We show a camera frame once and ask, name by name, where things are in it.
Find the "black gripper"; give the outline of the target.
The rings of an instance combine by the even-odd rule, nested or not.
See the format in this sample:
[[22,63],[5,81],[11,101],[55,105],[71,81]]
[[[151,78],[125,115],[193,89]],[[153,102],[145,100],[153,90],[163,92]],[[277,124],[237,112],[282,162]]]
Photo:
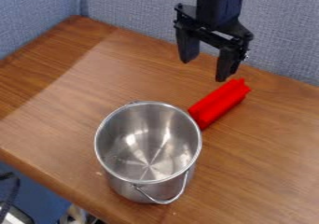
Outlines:
[[199,55],[199,43],[219,49],[217,81],[235,74],[247,58],[253,32],[239,21],[245,0],[197,0],[197,4],[177,4],[175,19],[179,58],[191,62]]

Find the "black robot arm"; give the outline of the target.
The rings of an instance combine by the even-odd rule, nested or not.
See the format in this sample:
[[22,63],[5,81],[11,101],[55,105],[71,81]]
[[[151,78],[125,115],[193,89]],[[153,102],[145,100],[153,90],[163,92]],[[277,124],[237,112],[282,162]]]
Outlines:
[[225,82],[247,58],[254,33],[239,21],[245,0],[198,0],[194,6],[177,4],[175,19],[179,58],[191,62],[201,43],[219,49],[217,82]]

